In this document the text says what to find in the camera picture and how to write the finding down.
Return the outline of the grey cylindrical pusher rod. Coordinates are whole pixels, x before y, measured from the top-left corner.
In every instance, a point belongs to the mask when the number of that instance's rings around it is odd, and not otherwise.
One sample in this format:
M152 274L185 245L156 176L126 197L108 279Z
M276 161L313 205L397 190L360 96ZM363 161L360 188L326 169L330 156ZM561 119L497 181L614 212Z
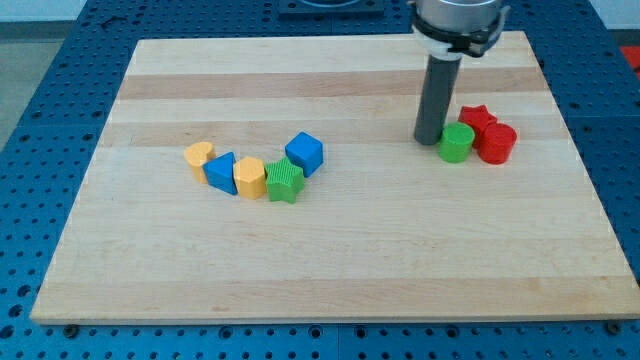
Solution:
M418 143L430 146L440 141L460 64L460 58L428 57L414 127L414 139Z

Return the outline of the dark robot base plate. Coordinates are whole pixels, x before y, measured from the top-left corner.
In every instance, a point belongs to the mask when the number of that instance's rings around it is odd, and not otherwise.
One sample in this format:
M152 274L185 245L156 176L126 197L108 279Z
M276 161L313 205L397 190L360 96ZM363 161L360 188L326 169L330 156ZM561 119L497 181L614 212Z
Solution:
M280 17L330 15L381 15L384 0L276 0Z

